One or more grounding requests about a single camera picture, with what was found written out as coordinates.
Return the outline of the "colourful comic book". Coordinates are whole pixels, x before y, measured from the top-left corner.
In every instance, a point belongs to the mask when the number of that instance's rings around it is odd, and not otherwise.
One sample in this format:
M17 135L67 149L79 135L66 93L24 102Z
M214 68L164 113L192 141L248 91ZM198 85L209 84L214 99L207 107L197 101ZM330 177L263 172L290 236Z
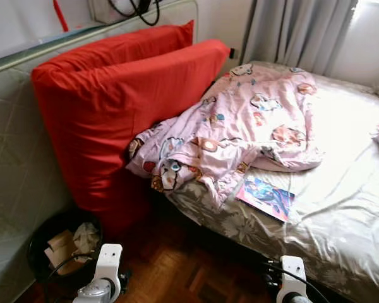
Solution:
M279 220L288 221L294 204L294 194L255 177L246 177L236 194L241 200L256 210Z

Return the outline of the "pink cartoon print blanket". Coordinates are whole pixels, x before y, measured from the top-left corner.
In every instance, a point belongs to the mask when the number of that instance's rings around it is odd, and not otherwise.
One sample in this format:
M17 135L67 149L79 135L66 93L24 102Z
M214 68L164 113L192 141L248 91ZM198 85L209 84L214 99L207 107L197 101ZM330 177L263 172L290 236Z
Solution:
M318 87L299 68L232 68L200 101L135 136L126 169L174 194L203 186L220 207L251 167L301 172L322 164L316 143Z

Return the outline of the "crumpled white tissue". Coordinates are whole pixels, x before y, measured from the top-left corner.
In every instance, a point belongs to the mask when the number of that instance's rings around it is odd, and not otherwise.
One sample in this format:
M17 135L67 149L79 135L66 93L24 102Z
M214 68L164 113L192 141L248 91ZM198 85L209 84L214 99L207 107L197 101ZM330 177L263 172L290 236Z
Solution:
M85 222L72 234L76 250L73 254L89 254L97 248L100 242L100 232L94 224Z

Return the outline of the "black waste bin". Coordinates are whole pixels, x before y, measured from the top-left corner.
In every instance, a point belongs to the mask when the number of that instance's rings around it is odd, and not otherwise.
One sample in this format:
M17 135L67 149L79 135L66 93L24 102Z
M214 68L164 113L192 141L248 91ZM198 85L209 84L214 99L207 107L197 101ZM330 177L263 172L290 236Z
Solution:
M85 222L90 222L97 228L100 244L103 244L105 242L104 228L100 220L91 211L80 210L76 207L60 211L60 213L45 220L33 232L30 243L28 243L26 259L37 282L45 282L48 287L57 285L71 290L76 290L89 283L95 272L95 261L88 261L85 266L65 275L50 275L52 271L51 261L44 253L45 248L49 246L48 240L65 230L74 232Z

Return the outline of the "bed with grey floral sheet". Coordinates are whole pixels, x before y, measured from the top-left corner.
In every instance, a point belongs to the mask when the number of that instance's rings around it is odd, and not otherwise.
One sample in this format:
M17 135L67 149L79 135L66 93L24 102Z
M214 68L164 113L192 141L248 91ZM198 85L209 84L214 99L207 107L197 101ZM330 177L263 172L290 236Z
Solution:
M302 173L251 170L294 194L283 223L242 202L208 204L203 186L171 197L209 231L266 257L302 257L308 278L357 303L379 303L379 98L368 87L316 77L323 163Z

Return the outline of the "grey quilted mattress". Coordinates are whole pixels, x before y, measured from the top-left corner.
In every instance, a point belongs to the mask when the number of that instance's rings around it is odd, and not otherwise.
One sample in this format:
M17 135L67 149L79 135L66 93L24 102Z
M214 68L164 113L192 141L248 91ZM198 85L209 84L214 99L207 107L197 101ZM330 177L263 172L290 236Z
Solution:
M34 281L26 263L31 234L72 205L40 117L32 69L83 44L144 28L129 18L0 59L0 303L13 303Z

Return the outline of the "grey curtain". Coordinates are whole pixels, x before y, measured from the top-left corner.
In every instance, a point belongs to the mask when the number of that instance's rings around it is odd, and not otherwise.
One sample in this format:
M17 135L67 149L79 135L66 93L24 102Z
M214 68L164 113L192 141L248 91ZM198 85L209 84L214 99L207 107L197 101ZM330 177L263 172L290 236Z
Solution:
M254 0L242 63L272 62L326 75L359 0Z

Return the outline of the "red tassel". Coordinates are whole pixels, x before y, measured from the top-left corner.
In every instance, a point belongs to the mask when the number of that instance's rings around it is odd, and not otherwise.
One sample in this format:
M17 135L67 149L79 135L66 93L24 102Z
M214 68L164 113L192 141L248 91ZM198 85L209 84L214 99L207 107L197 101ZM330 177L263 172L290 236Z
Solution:
M59 2L57 0L52 0L52 6L54 11L56 12L56 17L57 20L59 21L59 24L63 30L63 32L69 32L69 26L68 23L66 22L66 19L64 17L63 11L60 8Z

